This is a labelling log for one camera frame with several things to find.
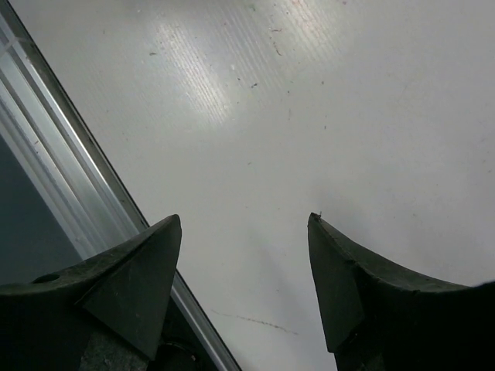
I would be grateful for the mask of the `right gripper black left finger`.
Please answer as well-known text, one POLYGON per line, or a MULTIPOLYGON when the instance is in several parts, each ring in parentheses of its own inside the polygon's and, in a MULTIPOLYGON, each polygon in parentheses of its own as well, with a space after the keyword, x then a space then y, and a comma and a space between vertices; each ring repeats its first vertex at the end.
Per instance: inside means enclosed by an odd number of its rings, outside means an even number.
POLYGON ((144 370, 179 257, 177 215, 67 269, 1 288, 3 370, 144 370))

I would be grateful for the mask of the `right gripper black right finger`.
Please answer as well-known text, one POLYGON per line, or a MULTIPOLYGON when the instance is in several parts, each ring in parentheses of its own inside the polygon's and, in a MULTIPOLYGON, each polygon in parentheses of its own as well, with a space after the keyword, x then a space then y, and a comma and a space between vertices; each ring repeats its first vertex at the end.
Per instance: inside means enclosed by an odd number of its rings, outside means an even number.
POLYGON ((340 370, 492 370, 494 285, 412 271, 362 247, 320 215, 309 260, 327 350, 340 370))

